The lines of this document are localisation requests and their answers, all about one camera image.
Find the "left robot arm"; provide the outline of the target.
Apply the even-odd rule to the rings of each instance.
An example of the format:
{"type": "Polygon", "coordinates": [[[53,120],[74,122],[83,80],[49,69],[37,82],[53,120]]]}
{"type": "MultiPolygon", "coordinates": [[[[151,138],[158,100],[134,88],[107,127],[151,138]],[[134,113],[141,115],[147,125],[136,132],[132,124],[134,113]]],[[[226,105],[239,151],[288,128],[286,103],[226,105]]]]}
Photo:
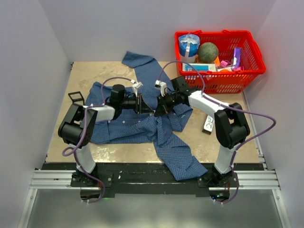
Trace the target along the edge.
{"type": "Polygon", "coordinates": [[[133,92],[128,95],[123,85],[114,85],[110,96],[100,105],[71,104],[60,124],[58,136],[68,145],[62,155],[75,156],[76,172],[72,177],[76,181],[83,182],[86,186],[102,186],[98,180],[96,162],[88,145],[93,136],[95,123],[115,120],[123,109],[133,110],[136,114],[154,113],[137,92],[141,86],[140,82],[135,83],[132,86],[133,92]]]}

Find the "blue plaid shirt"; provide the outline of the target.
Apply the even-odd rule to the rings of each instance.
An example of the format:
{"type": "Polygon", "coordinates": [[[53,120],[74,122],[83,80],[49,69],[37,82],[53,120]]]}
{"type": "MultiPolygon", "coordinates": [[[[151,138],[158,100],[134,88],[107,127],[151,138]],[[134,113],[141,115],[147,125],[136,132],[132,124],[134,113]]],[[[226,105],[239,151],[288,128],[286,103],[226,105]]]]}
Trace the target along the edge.
{"type": "MultiPolygon", "coordinates": [[[[122,63],[135,70],[137,81],[143,83],[140,92],[150,108],[157,107],[159,91],[154,87],[156,79],[160,78],[169,89],[173,89],[170,79],[161,72],[162,68],[155,58],[127,52],[122,63]]],[[[97,122],[91,142],[95,144],[152,142],[157,156],[166,164],[175,180],[200,177],[208,170],[191,154],[190,147],[174,134],[183,131],[192,111],[193,109],[185,104],[175,106],[172,113],[159,117],[123,110],[116,120],[97,122]]]]}

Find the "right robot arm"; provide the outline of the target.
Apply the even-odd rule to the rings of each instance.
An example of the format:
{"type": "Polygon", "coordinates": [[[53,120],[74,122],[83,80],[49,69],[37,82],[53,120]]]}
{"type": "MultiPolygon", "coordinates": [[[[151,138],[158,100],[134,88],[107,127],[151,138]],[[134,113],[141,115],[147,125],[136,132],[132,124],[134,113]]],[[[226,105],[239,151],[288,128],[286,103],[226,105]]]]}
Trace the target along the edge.
{"type": "Polygon", "coordinates": [[[242,106],[238,103],[223,103],[197,87],[191,88],[181,76],[171,80],[171,83],[173,92],[168,94],[165,82],[155,82],[154,86],[161,94],[157,97],[158,105],[154,115],[169,114],[175,106],[184,104],[200,109],[213,118],[220,148],[212,169],[204,175],[204,182],[209,186],[221,187],[232,176],[237,147],[250,134],[242,106]]]}

